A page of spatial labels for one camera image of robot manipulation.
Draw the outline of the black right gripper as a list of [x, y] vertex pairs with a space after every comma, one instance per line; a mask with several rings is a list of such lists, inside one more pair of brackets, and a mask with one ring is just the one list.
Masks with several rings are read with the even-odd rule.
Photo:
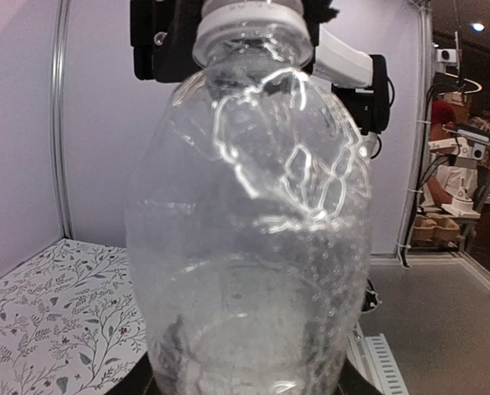
[[138, 80], [182, 82], [201, 69], [193, 49], [202, 7], [200, 0], [129, 3], [133, 71]]

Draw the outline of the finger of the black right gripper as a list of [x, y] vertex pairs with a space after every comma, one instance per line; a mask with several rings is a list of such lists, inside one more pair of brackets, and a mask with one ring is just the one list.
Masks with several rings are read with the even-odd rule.
[[328, 23], [339, 14], [332, 0], [302, 0], [303, 19], [311, 37], [319, 35], [320, 25]]

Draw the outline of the white blue bottle cap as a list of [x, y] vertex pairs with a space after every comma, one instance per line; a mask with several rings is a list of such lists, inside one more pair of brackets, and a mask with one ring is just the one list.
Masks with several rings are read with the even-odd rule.
[[250, 23], [287, 26], [304, 37], [310, 34], [303, 18], [302, 1], [205, 1], [197, 41], [227, 26]]

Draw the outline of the clear bottle white cap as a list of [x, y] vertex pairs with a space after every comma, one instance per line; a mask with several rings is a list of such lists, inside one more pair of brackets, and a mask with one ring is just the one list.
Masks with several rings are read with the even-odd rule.
[[264, 21], [198, 40], [129, 188], [127, 246], [164, 394], [331, 394], [361, 312], [369, 161], [310, 42]]

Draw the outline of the red cap background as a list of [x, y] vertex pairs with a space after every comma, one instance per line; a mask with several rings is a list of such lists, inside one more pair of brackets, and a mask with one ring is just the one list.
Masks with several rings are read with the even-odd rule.
[[452, 105], [441, 100], [432, 102], [431, 116], [431, 125], [446, 125], [456, 122], [456, 115]]

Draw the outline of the seated person white shirt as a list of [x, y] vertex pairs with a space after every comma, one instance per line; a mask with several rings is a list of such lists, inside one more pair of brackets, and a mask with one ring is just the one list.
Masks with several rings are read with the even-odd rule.
[[[431, 125], [429, 142], [451, 140], [453, 143], [457, 143], [456, 135], [450, 131], [455, 123]], [[477, 180], [478, 172], [476, 169], [440, 164], [422, 186], [421, 207], [432, 209], [442, 208], [444, 204], [451, 204], [453, 198], [458, 196], [460, 188], [466, 192], [469, 199], [472, 199], [478, 187]]]

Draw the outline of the background desk with clutter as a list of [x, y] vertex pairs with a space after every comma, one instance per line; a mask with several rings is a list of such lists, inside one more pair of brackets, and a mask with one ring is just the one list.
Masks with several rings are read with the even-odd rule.
[[[475, 227], [490, 194], [490, 168], [486, 165], [490, 156], [490, 130], [485, 119], [470, 115], [472, 96], [483, 88], [466, 76], [461, 28], [455, 29], [453, 38], [453, 46], [436, 47], [433, 53], [434, 83], [427, 93], [421, 164], [413, 190], [417, 196], [413, 200], [407, 240], [415, 246], [455, 246], [463, 251], [473, 243]], [[432, 102], [438, 100], [450, 103], [455, 111], [456, 123], [450, 131], [456, 135], [457, 143], [451, 140], [429, 142]], [[423, 209], [422, 186], [440, 164], [476, 169], [478, 187], [472, 199], [460, 188], [451, 204], [444, 204], [442, 208]]]

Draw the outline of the floral patterned table mat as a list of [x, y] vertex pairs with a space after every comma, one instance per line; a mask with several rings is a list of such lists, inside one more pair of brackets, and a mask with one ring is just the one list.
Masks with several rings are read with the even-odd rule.
[[126, 251], [60, 240], [0, 279], [0, 394], [105, 394], [145, 335]]

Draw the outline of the right aluminium corner post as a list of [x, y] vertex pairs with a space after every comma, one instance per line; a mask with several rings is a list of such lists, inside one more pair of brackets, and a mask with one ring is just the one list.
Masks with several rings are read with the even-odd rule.
[[72, 239], [74, 237], [63, 144], [63, 99], [70, 8], [71, 1], [58, 1], [54, 26], [49, 93], [49, 132], [54, 195], [60, 232], [65, 239]]

